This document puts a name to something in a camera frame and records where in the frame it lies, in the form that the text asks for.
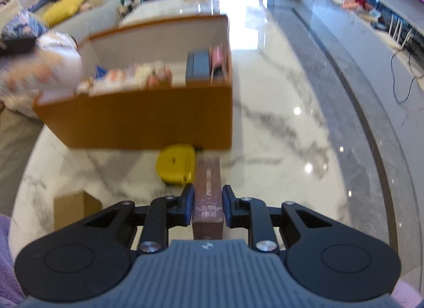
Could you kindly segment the brown card box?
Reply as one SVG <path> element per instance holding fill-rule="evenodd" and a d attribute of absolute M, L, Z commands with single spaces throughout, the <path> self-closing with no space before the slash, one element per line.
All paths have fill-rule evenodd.
<path fill-rule="evenodd" d="M 221 167 L 218 157 L 201 156 L 196 162 L 194 184 L 193 238 L 221 240 L 223 237 L 223 203 Z"/>

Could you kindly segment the white lotion tube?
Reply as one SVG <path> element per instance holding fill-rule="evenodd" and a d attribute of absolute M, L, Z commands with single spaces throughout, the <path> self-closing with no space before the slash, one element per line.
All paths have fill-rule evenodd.
<path fill-rule="evenodd" d="M 68 34 L 48 31 L 26 53 L 1 56 L 1 95 L 31 90 L 74 89 L 83 80 L 77 42 Z"/>

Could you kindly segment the yellow tape measure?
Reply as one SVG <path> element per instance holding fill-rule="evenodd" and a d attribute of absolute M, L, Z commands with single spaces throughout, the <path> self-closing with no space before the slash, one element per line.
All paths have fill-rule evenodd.
<path fill-rule="evenodd" d="M 196 151 L 189 144 L 173 144 L 162 149 L 157 157 L 156 171 L 168 185 L 193 183 L 196 176 Z"/>

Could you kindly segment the white plush with striped hat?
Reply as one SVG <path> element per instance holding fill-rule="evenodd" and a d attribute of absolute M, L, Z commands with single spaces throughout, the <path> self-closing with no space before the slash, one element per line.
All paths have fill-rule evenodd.
<path fill-rule="evenodd" d="M 128 75 L 126 71 L 110 70 L 102 76 L 96 74 L 79 83 L 76 88 L 76 93 L 86 95 L 104 95 L 138 88 L 138 84 L 134 77 Z"/>

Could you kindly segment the small brown cardboard box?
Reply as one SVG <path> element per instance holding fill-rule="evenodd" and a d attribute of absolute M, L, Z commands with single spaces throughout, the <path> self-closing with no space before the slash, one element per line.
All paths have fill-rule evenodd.
<path fill-rule="evenodd" d="M 84 190 L 56 197 L 53 202 L 55 230 L 87 218 L 102 209 L 102 202 Z"/>

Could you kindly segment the dark grey gift box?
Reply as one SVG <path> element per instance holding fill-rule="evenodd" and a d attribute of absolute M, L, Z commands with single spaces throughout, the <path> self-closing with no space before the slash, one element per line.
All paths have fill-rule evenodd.
<path fill-rule="evenodd" d="M 211 84 L 211 58 L 209 49 L 194 50 L 188 53 L 185 70 L 185 84 Z"/>

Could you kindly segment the pink embossed card case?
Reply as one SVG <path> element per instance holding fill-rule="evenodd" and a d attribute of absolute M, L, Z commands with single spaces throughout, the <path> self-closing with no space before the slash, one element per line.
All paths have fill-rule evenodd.
<path fill-rule="evenodd" d="M 211 64 L 211 75 L 210 82 L 211 84 L 215 83 L 228 83 L 229 73 L 228 73 L 228 56 L 224 51 L 223 45 L 217 45 L 209 49 L 210 55 L 210 64 Z"/>

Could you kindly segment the crochet bunny doll with flowers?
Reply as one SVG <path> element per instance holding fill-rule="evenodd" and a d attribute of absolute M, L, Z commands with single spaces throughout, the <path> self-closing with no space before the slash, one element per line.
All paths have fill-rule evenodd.
<path fill-rule="evenodd" d="M 161 61 L 134 64 L 132 75 L 138 88 L 170 87 L 173 82 L 171 69 Z"/>

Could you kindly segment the blue floral cushion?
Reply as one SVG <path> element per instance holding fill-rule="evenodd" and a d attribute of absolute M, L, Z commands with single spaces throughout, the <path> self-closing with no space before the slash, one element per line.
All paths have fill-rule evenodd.
<path fill-rule="evenodd" d="M 32 13 L 22 9 L 1 28 L 1 40 L 38 38 L 47 31 L 48 28 L 39 22 Z"/>

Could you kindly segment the yellow cushion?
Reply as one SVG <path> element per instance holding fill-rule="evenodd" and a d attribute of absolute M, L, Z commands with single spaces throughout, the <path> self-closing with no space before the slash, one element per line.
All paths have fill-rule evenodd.
<path fill-rule="evenodd" d="M 49 27 L 53 27 L 77 14 L 85 2 L 86 0 L 59 0 L 47 9 L 42 15 L 42 20 Z"/>

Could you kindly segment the large orange cardboard box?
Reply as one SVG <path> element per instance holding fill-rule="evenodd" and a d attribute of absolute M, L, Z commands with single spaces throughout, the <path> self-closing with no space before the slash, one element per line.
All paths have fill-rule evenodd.
<path fill-rule="evenodd" d="M 153 19 L 86 37 L 79 46 L 83 77 L 96 67 L 124 69 L 156 60 L 185 65 L 189 52 L 222 47 L 231 60 L 225 15 L 198 14 Z M 34 112 L 67 147 L 162 149 L 190 144 L 230 149 L 233 135 L 231 78 L 211 82 L 174 74 L 171 83 L 101 95 L 45 91 Z"/>

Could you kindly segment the grey sofa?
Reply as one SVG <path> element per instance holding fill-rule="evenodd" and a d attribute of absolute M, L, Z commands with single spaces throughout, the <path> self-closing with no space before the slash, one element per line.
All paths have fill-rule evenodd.
<path fill-rule="evenodd" d="M 76 42 L 118 25 L 121 0 L 86 0 L 79 12 L 51 27 Z M 13 200 L 43 123 L 32 110 L 36 92 L 7 97 L 1 112 L 1 202 Z"/>

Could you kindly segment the white wifi router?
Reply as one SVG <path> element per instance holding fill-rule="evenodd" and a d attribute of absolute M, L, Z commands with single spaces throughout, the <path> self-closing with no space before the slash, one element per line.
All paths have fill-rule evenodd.
<path fill-rule="evenodd" d="M 413 28 L 403 19 L 392 15 L 388 28 L 379 33 L 379 36 L 393 50 L 402 50 L 411 38 Z"/>

